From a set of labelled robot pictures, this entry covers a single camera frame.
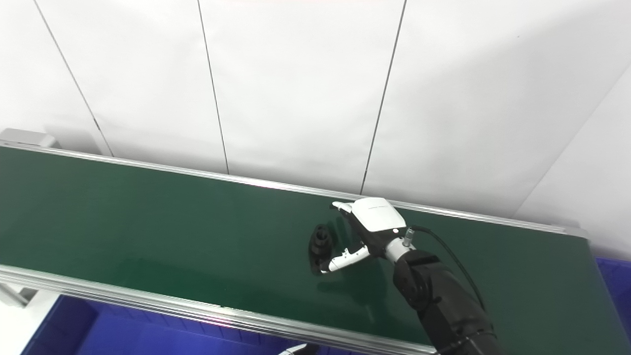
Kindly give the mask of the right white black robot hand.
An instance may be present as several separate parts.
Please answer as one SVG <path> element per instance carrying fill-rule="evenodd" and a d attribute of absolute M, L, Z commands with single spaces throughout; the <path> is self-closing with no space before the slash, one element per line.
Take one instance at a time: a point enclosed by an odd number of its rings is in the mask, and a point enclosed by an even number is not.
<path fill-rule="evenodd" d="M 383 258 L 395 264 L 403 254 L 414 249 L 410 241 L 404 241 L 408 225 L 388 200 L 367 197 L 352 203 L 334 201 L 330 207 L 349 223 L 351 230 L 359 236 L 360 244 L 345 248 L 338 256 L 317 260 L 319 274 L 341 270 L 368 257 Z"/>

